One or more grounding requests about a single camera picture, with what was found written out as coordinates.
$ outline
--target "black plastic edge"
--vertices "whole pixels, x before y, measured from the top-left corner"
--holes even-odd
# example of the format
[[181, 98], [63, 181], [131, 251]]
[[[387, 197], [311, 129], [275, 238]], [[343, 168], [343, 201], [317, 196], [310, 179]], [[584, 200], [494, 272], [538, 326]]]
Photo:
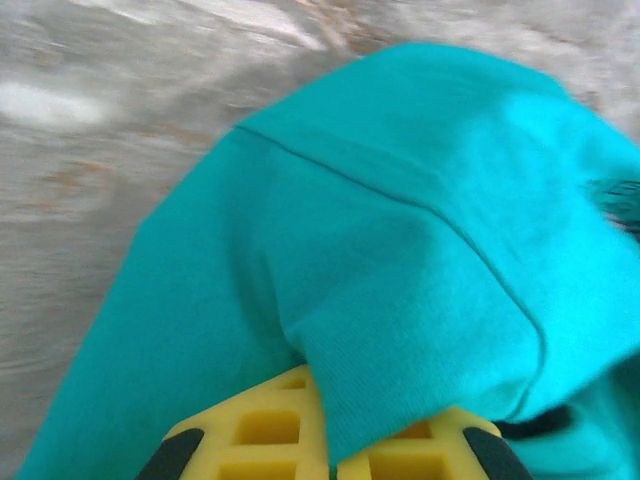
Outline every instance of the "black plastic edge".
[[525, 440], [527, 438], [551, 435], [569, 428], [573, 424], [571, 409], [566, 405], [553, 408], [542, 415], [522, 423], [493, 422], [503, 438]]
[[463, 433], [489, 480], [533, 480], [502, 438], [477, 427], [467, 427]]
[[180, 480], [203, 437], [203, 430], [191, 428], [167, 438], [135, 480]]

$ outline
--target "gray surface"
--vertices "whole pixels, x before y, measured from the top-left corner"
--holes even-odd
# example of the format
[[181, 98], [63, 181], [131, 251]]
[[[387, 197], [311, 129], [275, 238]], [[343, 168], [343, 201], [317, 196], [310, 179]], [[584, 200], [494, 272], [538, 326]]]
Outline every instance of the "gray surface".
[[552, 73], [638, 140], [639, 13], [638, 0], [0, 2], [0, 479], [136, 223], [237, 119], [357, 55], [433, 40]]

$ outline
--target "turquoise sweatshirt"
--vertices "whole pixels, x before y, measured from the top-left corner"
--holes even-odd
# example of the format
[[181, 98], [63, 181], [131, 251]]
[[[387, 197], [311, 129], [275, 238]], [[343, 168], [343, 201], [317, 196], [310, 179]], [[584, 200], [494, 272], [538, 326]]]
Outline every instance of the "turquoise sweatshirt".
[[327, 75], [140, 225], [17, 478], [131, 480], [309, 363], [333, 465], [458, 405], [536, 479], [639, 479], [640, 246], [604, 214], [632, 221], [638, 182], [639, 149], [525, 67], [409, 44]]

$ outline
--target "stitched seam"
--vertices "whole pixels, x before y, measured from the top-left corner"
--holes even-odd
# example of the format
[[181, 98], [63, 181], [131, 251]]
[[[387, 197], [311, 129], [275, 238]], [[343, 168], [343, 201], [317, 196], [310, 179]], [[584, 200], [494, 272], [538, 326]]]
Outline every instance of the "stitched seam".
[[273, 142], [275, 145], [277, 145], [279, 148], [281, 148], [282, 150], [284, 150], [287, 153], [290, 153], [298, 158], [307, 160], [311, 163], [313, 163], [314, 165], [327, 170], [329, 172], [331, 172], [334, 175], [337, 175], [340, 178], [343, 178], [344, 180], [347, 180], [350, 183], [356, 184], [360, 187], [365, 188], [368, 191], [374, 192], [388, 200], [391, 200], [395, 203], [400, 203], [400, 204], [404, 204], [404, 205], [408, 205], [408, 206], [412, 206], [418, 209], [422, 209], [422, 210], [426, 210], [428, 212], [430, 212], [431, 214], [435, 215], [437, 218], [439, 218], [445, 225], [447, 225], [464, 243], [467, 244], [467, 246], [478, 256], [478, 258], [480, 259], [480, 261], [485, 265], [485, 267], [489, 270], [489, 272], [491, 272], [491, 274], [493, 275], [494, 279], [496, 280], [496, 282], [498, 283], [498, 285], [502, 288], [502, 290], [504, 291], [504, 293], [511, 299], [511, 301], [516, 305], [516, 307], [521, 311], [521, 313], [529, 320], [529, 323], [531, 324], [531, 326], [533, 327], [533, 329], [535, 330], [537, 336], [538, 336], [538, 343], [540, 346], [540, 355], [538, 358], [538, 365], [536, 367], [536, 371], [532, 377], [532, 379], [529, 381], [528, 386], [525, 388], [524, 393], [522, 394], [520, 400], [518, 401], [514, 411], [512, 412], [512, 414], [507, 418], [507, 420], [509, 420], [510, 418], [515, 417], [523, 408], [524, 408], [524, 404], [526, 403], [527, 399], [529, 398], [529, 396], [531, 395], [531, 392], [533, 390], [533, 388], [537, 385], [540, 377], [542, 376], [542, 373], [544, 371], [544, 365], [546, 363], [547, 360], [547, 356], [548, 356], [548, 344], [547, 344], [547, 340], [546, 337], [544, 335], [542, 326], [538, 323], [538, 321], [536, 320], [535, 316], [533, 315], [533, 313], [529, 310], [529, 308], [518, 298], [518, 296], [515, 294], [515, 291], [513, 290], [513, 288], [511, 288], [511, 286], [507, 283], [507, 281], [504, 279], [504, 277], [502, 277], [502, 275], [500, 274], [500, 271], [489, 261], [489, 259], [487, 258], [487, 256], [480, 250], [480, 248], [476, 245], [476, 243], [473, 241], [472, 238], [470, 238], [466, 232], [464, 232], [464, 230], [462, 228], [460, 228], [455, 222], [453, 222], [452, 220], [450, 220], [445, 214], [443, 214], [440, 210], [438, 210], [437, 208], [434, 208], [431, 205], [422, 205], [419, 204], [417, 202], [411, 201], [411, 200], [406, 200], [406, 199], [401, 199], [398, 198], [390, 193], [387, 193], [385, 191], [381, 191], [378, 188], [374, 188], [370, 185], [367, 185], [361, 181], [359, 181], [358, 179], [352, 178], [346, 174], [344, 174], [343, 172], [336, 170], [326, 164], [324, 164], [323, 162], [321, 162], [320, 160], [317, 160], [315, 158], [311, 158], [305, 154], [302, 154], [300, 152], [295, 151], [294, 149], [288, 147], [287, 145], [284, 145], [282, 142], [275, 140], [259, 131], [253, 130], [250, 127], [247, 127], [246, 125], [238, 125], [235, 127], [236, 129], [239, 130], [243, 130], [249, 134], [252, 135], [256, 135], [260, 138], [263, 138], [265, 140], [268, 140], [270, 142]]

